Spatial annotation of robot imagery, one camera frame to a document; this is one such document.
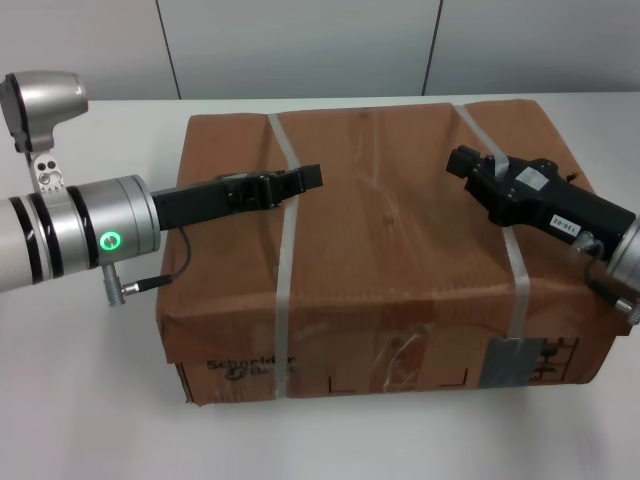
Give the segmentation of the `grey tape patch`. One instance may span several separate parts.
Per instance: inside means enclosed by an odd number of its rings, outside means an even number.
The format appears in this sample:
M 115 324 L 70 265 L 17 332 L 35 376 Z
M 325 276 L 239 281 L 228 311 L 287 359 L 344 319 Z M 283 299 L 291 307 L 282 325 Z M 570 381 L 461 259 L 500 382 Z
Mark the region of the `grey tape patch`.
M 526 386 L 543 347 L 541 338 L 493 338 L 488 342 L 479 389 Z

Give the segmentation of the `brown cardboard box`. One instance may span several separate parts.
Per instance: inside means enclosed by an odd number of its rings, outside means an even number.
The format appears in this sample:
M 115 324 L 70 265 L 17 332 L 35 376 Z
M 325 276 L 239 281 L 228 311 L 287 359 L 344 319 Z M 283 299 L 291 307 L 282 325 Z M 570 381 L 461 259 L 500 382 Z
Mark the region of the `brown cardboard box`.
M 526 386 L 582 384 L 624 316 L 567 247 L 503 230 L 446 171 L 466 145 L 580 167 L 532 100 L 196 115 L 178 182 L 319 164 L 323 186 L 167 237 L 167 360 L 196 405 L 478 389 L 493 338 L 544 340 Z

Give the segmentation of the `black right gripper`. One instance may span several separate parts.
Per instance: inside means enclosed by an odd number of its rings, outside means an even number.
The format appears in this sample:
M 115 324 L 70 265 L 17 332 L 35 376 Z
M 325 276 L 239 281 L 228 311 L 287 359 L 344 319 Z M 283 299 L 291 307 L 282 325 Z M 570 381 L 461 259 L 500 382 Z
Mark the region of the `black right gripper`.
M 465 189 L 500 226 L 528 225 L 567 244 L 587 231 L 606 246 L 618 245 L 636 215 L 559 175 L 546 159 L 508 159 L 501 178 L 492 155 L 460 145 L 453 149 L 446 171 L 466 181 Z

